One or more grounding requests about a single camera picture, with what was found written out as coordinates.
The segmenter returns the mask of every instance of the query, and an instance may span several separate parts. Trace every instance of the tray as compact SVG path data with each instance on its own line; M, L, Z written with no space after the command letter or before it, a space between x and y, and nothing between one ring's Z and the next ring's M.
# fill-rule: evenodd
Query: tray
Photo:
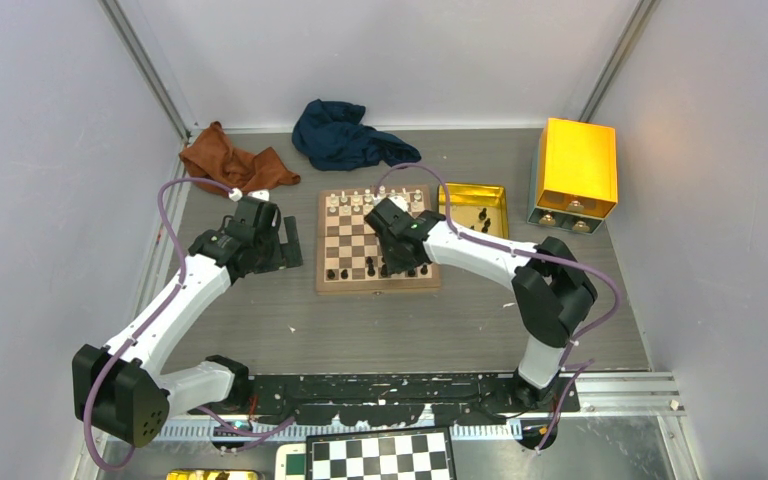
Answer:
M447 183L452 198L452 220L469 228L481 231L484 220L478 215L487 209L490 226L487 233L499 238L508 238L508 202L505 187L479 185L474 183ZM446 213L446 194L442 186L437 187L437 204L440 213Z

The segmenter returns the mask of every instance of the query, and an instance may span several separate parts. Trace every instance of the chessboard square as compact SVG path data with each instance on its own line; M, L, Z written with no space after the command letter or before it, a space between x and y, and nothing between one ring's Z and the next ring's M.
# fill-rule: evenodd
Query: chessboard square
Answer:
M378 449L381 451L381 455L395 455L396 439L393 437L381 438L378 440Z
M360 447L360 440L349 440L346 442L346 458L361 458L363 451Z
M313 460L330 460L329 452L331 451L327 443L314 443L313 444Z
M331 451L328 453L328 458L331 460L345 460L346 459L346 442L337 441L331 442Z
M413 453L413 444L407 435L396 437L396 455Z
M426 472L431 470L431 454L428 452L414 453L413 469L417 472Z
M331 478L331 460L313 461L313 480L328 480Z
M331 460L331 478L346 477L346 460Z
M425 435L412 436L411 444L413 445L413 453L421 453L421 452L428 451L428 437Z
M399 463L396 461L395 455L382 455L381 459L381 474L399 473Z
M410 453L407 453L405 455L396 455L396 466L399 469L399 473L401 472L412 472L413 471L413 455Z
M361 449L363 451L364 457L377 457L378 456L378 439L377 438L361 439Z
M431 452L428 454L431 461L431 470L442 470L449 468L446 462L446 452Z
M381 460L378 457L366 457L363 459L364 475L377 475L381 473Z
M428 434L428 451L429 452L445 452L446 451L446 434L443 432L429 433Z

